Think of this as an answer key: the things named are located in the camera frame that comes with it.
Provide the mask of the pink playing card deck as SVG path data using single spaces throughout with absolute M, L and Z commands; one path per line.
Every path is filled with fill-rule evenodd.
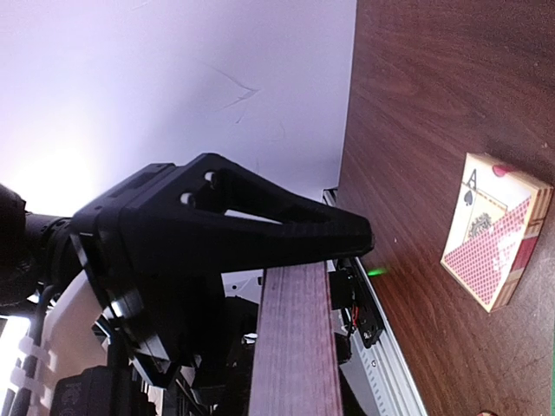
M 340 415 L 324 262 L 268 269 L 258 310 L 250 415 Z

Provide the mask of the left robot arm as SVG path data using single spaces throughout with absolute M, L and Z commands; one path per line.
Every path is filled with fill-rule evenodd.
M 1 312 L 30 320 L 9 415 L 339 414 L 329 260 L 366 218 L 215 153 L 152 164 L 70 218 L 1 190 Z

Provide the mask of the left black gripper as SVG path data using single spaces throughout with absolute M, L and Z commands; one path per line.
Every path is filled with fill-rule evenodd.
M 356 257 L 369 221 L 288 192 L 216 153 L 152 164 L 81 208 L 72 240 L 135 367 L 167 386 L 206 354 L 225 305 L 220 272 Z

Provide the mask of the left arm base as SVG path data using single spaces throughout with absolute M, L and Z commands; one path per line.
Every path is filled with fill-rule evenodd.
M 371 293 L 368 276 L 355 257 L 333 260 L 331 264 L 332 309 L 340 311 L 347 336 L 358 333 L 363 346 L 370 349 L 378 342 L 385 325 Z

